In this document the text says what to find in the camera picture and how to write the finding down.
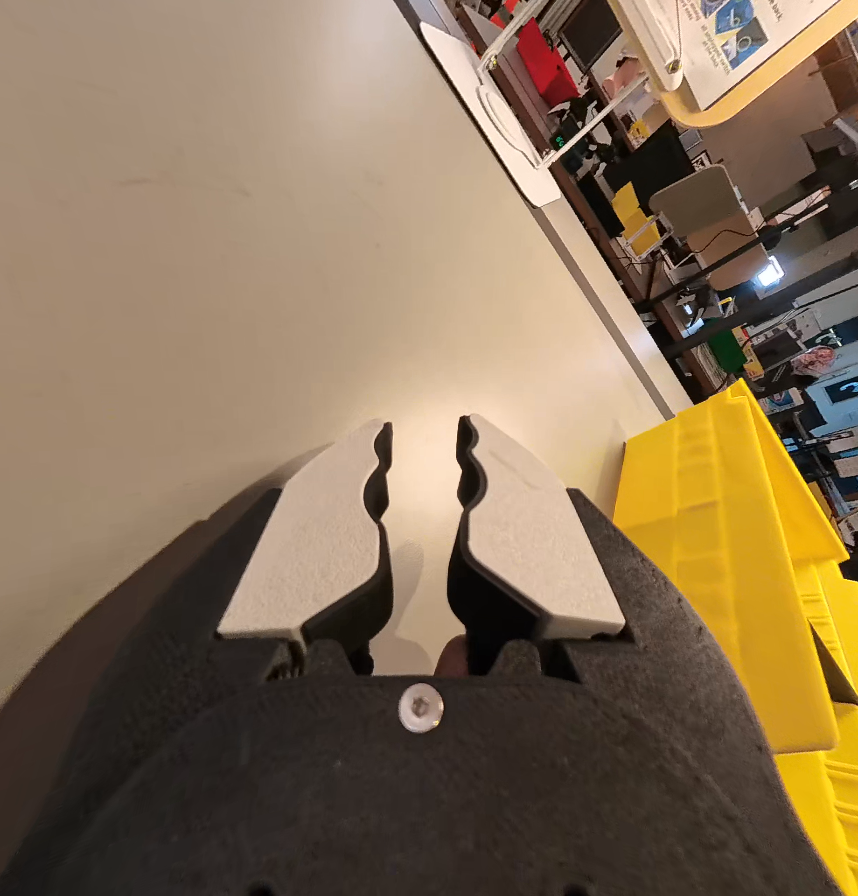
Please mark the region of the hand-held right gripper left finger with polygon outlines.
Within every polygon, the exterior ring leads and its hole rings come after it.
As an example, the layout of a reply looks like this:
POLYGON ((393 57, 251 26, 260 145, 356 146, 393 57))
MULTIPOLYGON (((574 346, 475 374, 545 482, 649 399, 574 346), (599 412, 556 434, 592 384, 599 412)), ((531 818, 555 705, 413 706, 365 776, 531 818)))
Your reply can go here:
POLYGON ((368 644, 390 619, 390 423, 369 420, 281 488, 217 626, 224 639, 368 644))

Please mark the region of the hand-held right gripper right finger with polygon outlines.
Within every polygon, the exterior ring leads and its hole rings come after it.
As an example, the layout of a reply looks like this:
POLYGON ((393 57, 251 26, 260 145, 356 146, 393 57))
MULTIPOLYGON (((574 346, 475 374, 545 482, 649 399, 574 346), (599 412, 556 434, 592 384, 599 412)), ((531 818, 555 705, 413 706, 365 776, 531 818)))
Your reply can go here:
POLYGON ((560 478, 480 414, 457 425, 461 514, 448 605, 468 655, 620 637, 624 612, 560 478))

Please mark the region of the yellow plastic bin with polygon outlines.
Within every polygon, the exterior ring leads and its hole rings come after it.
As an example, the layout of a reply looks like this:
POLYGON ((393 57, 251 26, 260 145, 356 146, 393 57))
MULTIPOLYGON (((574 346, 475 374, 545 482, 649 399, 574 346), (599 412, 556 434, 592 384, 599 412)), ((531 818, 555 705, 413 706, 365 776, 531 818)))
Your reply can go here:
POLYGON ((806 833, 858 894, 858 582, 745 384, 627 441, 614 523, 714 634, 806 833))

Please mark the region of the green plastic bin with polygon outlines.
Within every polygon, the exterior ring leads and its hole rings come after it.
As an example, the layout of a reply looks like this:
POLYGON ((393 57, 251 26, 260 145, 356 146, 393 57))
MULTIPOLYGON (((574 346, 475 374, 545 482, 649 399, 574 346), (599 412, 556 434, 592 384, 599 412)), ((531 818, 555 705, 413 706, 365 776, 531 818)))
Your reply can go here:
POLYGON ((742 329, 737 336, 734 330, 714 331, 714 323, 704 328, 705 344, 711 350, 717 364, 731 375, 741 375, 747 363, 744 349, 745 334, 742 329))

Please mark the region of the small yellow bin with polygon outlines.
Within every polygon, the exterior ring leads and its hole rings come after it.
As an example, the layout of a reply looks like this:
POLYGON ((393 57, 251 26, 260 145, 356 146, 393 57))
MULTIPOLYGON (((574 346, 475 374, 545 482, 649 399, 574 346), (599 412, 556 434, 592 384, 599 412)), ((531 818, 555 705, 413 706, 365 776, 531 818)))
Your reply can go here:
POLYGON ((619 241, 633 260, 645 261, 667 238, 664 224, 641 208, 630 181, 614 194, 612 206, 622 225, 619 241))

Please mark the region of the white board stand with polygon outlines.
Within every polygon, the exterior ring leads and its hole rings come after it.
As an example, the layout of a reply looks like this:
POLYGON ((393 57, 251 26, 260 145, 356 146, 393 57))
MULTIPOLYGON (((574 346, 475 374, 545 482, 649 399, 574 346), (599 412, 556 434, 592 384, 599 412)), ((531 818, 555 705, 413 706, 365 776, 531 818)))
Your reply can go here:
POLYGON ((540 154, 535 150, 512 107, 493 84, 490 70, 501 60, 510 40, 516 37, 528 20, 543 6, 542 1, 525 5, 511 18, 509 24, 481 56, 477 56, 467 43, 444 30, 424 21, 419 25, 423 43, 435 63, 449 80, 521 195, 535 208, 546 207, 561 196, 558 184, 551 173, 554 163, 599 125, 616 106, 650 80, 647 72, 639 73, 594 118, 580 127, 560 149, 557 151, 547 149, 544 154, 540 154))

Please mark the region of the red plastic bin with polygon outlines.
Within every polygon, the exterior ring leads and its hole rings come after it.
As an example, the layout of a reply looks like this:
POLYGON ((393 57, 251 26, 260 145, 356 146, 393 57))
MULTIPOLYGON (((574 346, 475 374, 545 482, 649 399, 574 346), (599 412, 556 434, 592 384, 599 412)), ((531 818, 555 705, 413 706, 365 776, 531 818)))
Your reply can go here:
POLYGON ((519 31, 516 50, 535 89, 548 106, 558 106, 581 96, 561 54, 548 43, 534 17, 519 31))

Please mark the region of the wooden instruction board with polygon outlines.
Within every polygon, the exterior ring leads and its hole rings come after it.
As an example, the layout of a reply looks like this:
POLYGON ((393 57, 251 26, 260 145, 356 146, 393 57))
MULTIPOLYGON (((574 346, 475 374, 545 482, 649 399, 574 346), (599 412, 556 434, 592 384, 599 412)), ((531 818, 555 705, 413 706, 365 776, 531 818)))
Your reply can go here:
POLYGON ((610 7, 669 118, 719 126, 858 20, 858 1, 620 1, 610 7))

